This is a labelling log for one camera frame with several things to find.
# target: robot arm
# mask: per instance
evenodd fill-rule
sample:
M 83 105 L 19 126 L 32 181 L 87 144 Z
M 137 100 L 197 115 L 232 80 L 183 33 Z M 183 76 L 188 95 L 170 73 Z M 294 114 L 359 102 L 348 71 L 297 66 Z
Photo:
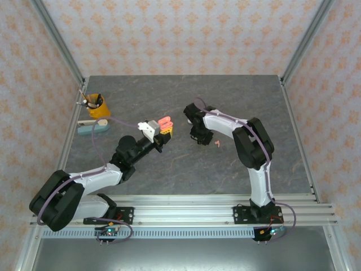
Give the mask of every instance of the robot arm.
M 126 135 L 119 140 L 116 152 L 106 167 L 92 169 L 87 172 L 67 174 L 63 170 L 54 172 L 37 195 L 31 201 L 29 208 L 38 215 L 45 201 L 66 180 L 74 176 L 87 176 L 73 180 L 64 186 L 51 199 L 41 220 L 53 231 L 64 228 L 73 219 L 87 217 L 102 217 L 115 219 L 116 204 L 104 194 L 89 195 L 101 188 L 118 185 L 127 181 L 135 172 L 134 164 L 146 156 L 154 148 L 162 152 L 162 147 L 171 139 L 173 128 L 170 118 L 166 129 L 161 129 L 155 121 L 138 124 L 138 129 L 144 137 L 136 141 Z
M 194 105 L 194 103 L 189 104 L 184 109 L 184 114 L 193 125 L 191 129 L 191 137 L 197 140 L 198 144 L 208 145 L 212 140 L 212 131 L 218 131 L 235 141 L 238 157 L 247 167 L 249 173 L 252 188 L 250 203 L 251 206 L 255 207 L 253 212 L 258 213 L 256 216 L 259 217 L 261 210 L 265 209 L 266 206 L 272 205 L 267 192 L 271 195 L 271 197 L 273 196 L 270 188 L 269 191 L 266 189 L 265 175 L 267 174 L 268 176 L 268 187 L 270 187 L 270 164 L 266 165 L 266 157 L 261 147 L 256 140 L 253 140 L 249 130 L 241 123 L 246 123 L 253 129 L 265 146 L 270 159 L 272 159 L 274 145 L 259 119 L 237 119 L 239 122 L 236 122 L 221 116 L 225 114 L 221 113 L 214 107 L 208 106 L 205 109 L 213 114 L 201 111 Z

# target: small pink piece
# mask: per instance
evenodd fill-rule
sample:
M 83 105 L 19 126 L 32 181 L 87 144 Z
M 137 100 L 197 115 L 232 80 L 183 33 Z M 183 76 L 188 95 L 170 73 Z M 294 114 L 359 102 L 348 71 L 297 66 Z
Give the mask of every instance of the small pink piece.
M 163 119 L 158 121 L 158 124 L 161 131 L 173 127 L 173 122 L 170 121 L 170 117 L 164 117 Z

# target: patterned wallpaper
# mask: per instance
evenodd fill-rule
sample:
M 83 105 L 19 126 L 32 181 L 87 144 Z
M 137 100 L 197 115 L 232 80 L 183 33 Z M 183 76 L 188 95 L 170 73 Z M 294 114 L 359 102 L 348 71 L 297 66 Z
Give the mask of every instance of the patterned wallpaper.
M 84 76 L 282 75 L 322 0 L 45 0 Z
M 77 84 L 29 0 L 0 2 L 0 262 L 14 270 L 28 205 L 56 166 Z
M 322 200 L 335 203 L 349 253 L 360 267 L 359 0 L 336 0 L 287 91 Z

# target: marble-patterned surface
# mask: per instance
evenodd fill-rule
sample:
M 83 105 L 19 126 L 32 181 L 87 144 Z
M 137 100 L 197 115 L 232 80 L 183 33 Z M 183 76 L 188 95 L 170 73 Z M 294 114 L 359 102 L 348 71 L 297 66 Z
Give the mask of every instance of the marble-patterned surface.
M 261 119 L 274 145 L 271 165 L 272 192 L 309 193 L 310 186 L 277 76 L 91 76 L 87 94 L 101 93 L 112 116 L 136 124 L 170 116 L 174 135 L 159 154 L 153 150 L 135 165 L 127 182 L 102 189 L 106 194 L 250 194 L 248 171 L 238 159 L 233 140 L 215 133 L 208 146 L 190 138 L 191 126 L 183 114 L 194 97 L 242 119 Z M 81 110 L 80 120 L 89 119 Z M 109 122 L 111 128 L 96 135 L 109 160 L 118 140 L 127 134 L 136 140 L 140 131 Z M 214 141 L 220 140 L 218 148 Z M 66 171 L 99 167 L 91 136 L 77 133 Z

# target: pen holder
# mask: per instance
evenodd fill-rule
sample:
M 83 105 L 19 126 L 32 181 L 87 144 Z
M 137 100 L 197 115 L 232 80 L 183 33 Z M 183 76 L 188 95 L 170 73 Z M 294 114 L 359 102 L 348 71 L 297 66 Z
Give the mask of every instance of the pen holder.
M 91 103 L 95 103 L 98 94 L 91 94 L 89 95 L 91 99 Z M 89 111 L 89 116 L 91 116 L 93 119 L 98 119 L 100 117 L 110 117 L 111 112 L 109 111 L 109 108 L 107 107 L 107 104 L 105 103 L 105 99 L 103 98 L 103 103 L 96 109 L 87 109 Z

